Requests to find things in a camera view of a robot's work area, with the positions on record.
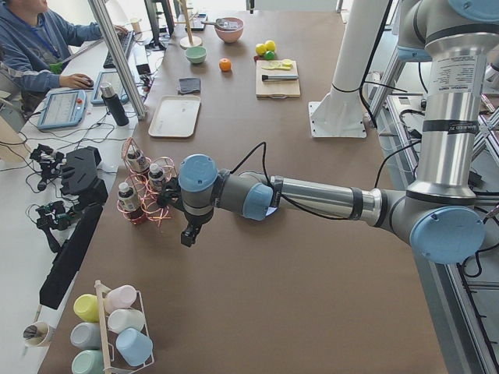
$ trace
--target green bowl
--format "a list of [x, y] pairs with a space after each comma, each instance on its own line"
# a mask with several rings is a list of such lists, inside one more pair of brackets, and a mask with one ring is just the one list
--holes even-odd
[[186, 49], [186, 57], [191, 64], [200, 64], [206, 58], [206, 48], [191, 47]]

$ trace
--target black thermos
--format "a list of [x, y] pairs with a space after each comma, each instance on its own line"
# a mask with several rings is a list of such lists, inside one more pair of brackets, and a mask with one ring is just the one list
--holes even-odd
[[109, 82], [103, 82], [101, 84], [102, 100], [108, 107], [109, 113], [116, 121], [116, 125], [124, 126], [128, 125], [129, 119], [126, 117], [125, 108], [122, 102], [119, 100], [118, 94], [112, 88]]

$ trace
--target blue tablet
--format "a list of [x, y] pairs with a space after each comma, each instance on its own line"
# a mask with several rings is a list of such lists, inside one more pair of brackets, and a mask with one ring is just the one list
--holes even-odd
[[104, 101], [101, 96], [101, 84], [103, 82], [109, 82], [112, 85], [112, 88], [118, 94], [122, 104], [128, 102], [128, 95], [126, 94], [125, 87], [123, 87], [122, 81], [119, 78], [118, 72], [116, 70], [110, 70], [106, 72], [99, 72], [97, 81], [94, 83], [92, 98], [90, 99], [92, 105], [104, 105]]
[[37, 124], [40, 130], [76, 126], [85, 114], [87, 95], [84, 90], [51, 92], [46, 100]]

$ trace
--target keyboard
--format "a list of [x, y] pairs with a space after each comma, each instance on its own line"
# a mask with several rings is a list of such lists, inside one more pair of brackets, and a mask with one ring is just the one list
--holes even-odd
[[[130, 52], [132, 50], [132, 45], [133, 45], [133, 32], [129, 31], [127, 35], [125, 34], [118, 34], [118, 39], [120, 44], [122, 45], [123, 52], [125, 53], [125, 57], [128, 58], [130, 55]], [[112, 56], [108, 52], [108, 55], [106, 56], [106, 59], [104, 60], [104, 64], [102, 65], [104, 69], [113, 69], [115, 68], [115, 63], [112, 61]]]

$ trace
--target pink bowl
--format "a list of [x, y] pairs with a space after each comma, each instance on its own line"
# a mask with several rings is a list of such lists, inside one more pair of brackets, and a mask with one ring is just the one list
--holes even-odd
[[235, 17], [224, 18], [232, 22], [237, 22], [239, 28], [237, 30], [224, 30], [222, 28], [219, 28], [218, 26], [215, 26], [215, 33], [217, 33], [218, 37], [221, 38], [225, 43], [234, 43], [242, 35], [242, 31], [244, 30], [244, 22], [242, 21], [242, 19]]

